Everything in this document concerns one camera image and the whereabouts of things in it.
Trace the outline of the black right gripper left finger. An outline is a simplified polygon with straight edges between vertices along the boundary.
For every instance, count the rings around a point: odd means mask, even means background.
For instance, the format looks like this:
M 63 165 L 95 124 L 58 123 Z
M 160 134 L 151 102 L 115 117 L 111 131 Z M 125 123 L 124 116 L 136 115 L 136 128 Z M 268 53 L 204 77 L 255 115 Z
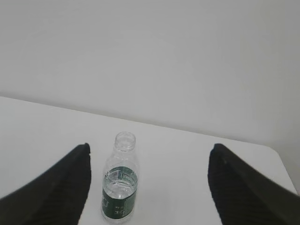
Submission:
M 80 144 L 0 200 L 2 225 L 77 225 L 91 185 L 90 146 Z

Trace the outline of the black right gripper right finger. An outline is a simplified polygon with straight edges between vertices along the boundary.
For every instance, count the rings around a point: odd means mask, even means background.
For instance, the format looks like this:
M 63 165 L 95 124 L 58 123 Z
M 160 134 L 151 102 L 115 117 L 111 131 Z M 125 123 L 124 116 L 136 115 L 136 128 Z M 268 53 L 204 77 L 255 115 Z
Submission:
M 224 225 L 298 225 L 300 197 L 270 180 L 223 144 L 210 152 L 208 185 Z

